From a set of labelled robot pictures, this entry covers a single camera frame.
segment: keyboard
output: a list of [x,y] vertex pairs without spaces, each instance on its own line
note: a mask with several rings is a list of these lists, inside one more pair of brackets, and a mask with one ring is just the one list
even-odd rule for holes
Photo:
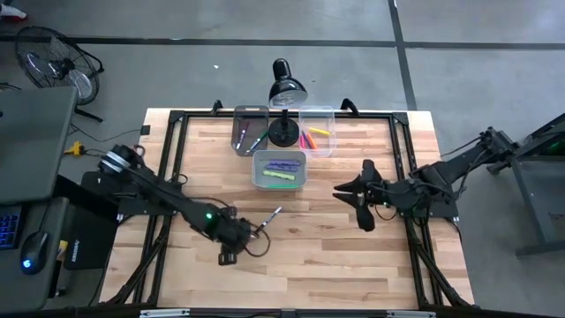
[[18,248],[21,206],[0,206],[0,250]]

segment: concrete floor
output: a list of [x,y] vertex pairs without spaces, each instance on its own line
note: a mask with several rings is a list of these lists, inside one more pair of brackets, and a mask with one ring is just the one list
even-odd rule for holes
[[[412,42],[565,42],[560,0],[396,0],[403,37]],[[68,35],[261,40],[395,39],[386,0],[16,0],[30,24]],[[0,33],[14,31],[0,24]],[[99,138],[138,128],[148,107],[264,104],[270,65],[290,61],[311,93],[309,103],[337,107],[344,97],[361,109],[406,110],[396,49],[81,45],[105,65],[98,98],[85,110],[101,125],[73,122]],[[407,49],[419,110],[430,110],[446,152],[489,125],[519,140],[565,111],[563,50]],[[0,81],[33,87],[0,43]],[[135,134],[96,143],[75,133],[69,142],[107,149]],[[61,172],[79,180],[95,158],[67,158]],[[514,177],[477,170],[458,202],[463,250],[475,300],[484,308],[565,313],[565,253],[518,260],[535,242]],[[90,273],[95,282],[95,274]],[[82,292],[84,303],[95,283]]]

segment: wooden table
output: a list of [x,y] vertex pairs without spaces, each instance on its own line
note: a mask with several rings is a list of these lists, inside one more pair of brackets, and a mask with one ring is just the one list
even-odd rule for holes
[[[154,171],[161,158],[169,112],[147,110],[145,125],[151,125],[151,134],[141,137],[140,144],[147,149],[145,161]],[[430,112],[409,111],[408,115],[418,165],[439,160]],[[308,182],[301,192],[257,191],[251,182],[252,158],[238,157],[230,147],[231,125],[230,118],[190,119],[181,169],[189,180],[183,192],[234,204],[240,216],[255,223],[283,207],[266,228],[273,240],[270,252],[262,258],[242,253],[237,265],[220,267],[219,244],[194,233],[177,216],[169,237],[160,307],[417,307],[401,218],[384,222],[376,216],[375,230],[364,232],[357,227],[355,211],[332,197],[333,186],[354,179],[366,158],[374,160],[384,178],[396,179],[386,121],[337,119],[337,149],[329,158],[309,160]],[[171,151],[169,170],[175,148]],[[379,210],[384,216],[394,211]],[[436,219],[429,226],[439,268],[472,303],[455,229]],[[113,296],[138,265],[146,227],[147,217],[136,216],[119,228],[101,300]],[[422,268],[431,299],[429,275]],[[151,282],[147,280],[146,294]]]

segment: black desk lamp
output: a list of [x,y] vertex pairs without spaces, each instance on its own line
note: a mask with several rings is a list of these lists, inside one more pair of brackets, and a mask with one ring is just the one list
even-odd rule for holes
[[300,136],[298,124],[289,119],[289,108],[299,107],[308,97],[308,93],[299,81],[292,78],[289,62],[278,58],[273,63],[275,84],[268,94],[268,105],[282,110],[282,117],[277,118],[268,127],[268,138],[278,147],[289,147],[297,142]]

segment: plastic bin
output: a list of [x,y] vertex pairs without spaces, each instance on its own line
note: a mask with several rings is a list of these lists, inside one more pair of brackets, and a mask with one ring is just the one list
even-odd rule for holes
[[[231,147],[236,151],[237,155],[251,156],[257,150],[267,149],[267,131],[267,106],[237,106],[234,109]],[[257,147],[248,152],[253,143],[262,136],[264,137]]]
[[[298,160],[302,163],[297,172],[282,172],[295,176],[294,181],[264,176],[263,171],[270,160]],[[297,191],[307,180],[306,155],[302,151],[292,150],[259,150],[253,155],[252,182],[260,190],[268,191]]]
[[[327,157],[332,154],[337,147],[337,137],[335,136],[335,115],[331,106],[302,106],[298,111],[300,122],[300,132],[310,133],[316,149],[305,146],[299,142],[300,150],[304,151],[309,157]],[[320,129],[328,132],[329,135],[312,132],[310,128]]]

